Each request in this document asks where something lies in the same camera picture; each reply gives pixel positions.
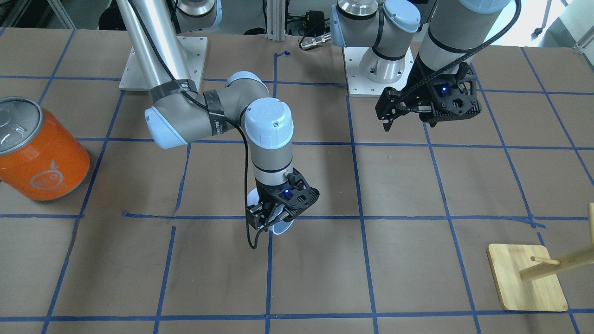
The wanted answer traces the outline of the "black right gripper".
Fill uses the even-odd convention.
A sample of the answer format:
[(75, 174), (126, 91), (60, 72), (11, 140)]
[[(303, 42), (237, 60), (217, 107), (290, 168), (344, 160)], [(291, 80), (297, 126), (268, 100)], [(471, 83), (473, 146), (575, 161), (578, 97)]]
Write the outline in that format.
[(280, 185), (266, 185), (256, 180), (256, 189), (259, 203), (265, 204), (266, 209), (270, 211), (269, 218), (273, 216), (276, 208), (284, 205), (282, 213), (287, 214), (282, 220), (285, 222), (294, 220), (320, 197), (318, 189), (311, 187), (297, 170), (289, 173), (288, 180)]

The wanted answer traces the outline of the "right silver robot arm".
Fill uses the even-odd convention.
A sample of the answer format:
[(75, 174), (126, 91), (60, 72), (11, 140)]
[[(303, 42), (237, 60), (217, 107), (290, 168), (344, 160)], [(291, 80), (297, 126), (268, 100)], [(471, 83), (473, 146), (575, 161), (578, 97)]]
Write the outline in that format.
[(217, 25), (218, 0), (119, 0), (117, 6), (153, 105), (144, 113), (160, 148), (172, 148), (236, 128), (249, 144), (257, 191), (246, 221), (256, 230), (292, 221), (320, 196), (293, 166), (294, 123), (287, 104), (270, 96), (248, 71), (225, 87), (199, 92), (190, 51), (180, 33)]

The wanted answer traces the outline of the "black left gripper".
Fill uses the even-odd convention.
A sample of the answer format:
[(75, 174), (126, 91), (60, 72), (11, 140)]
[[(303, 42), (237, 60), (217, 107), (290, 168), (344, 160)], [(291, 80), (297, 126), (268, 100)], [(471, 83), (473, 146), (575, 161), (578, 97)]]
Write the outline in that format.
[(438, 122), (469, 120), (481, 112), (474, 71), (466, 62), (455, 68), (453, 74), (439, 74), (408, 95), (408, 105), (432, 128)]

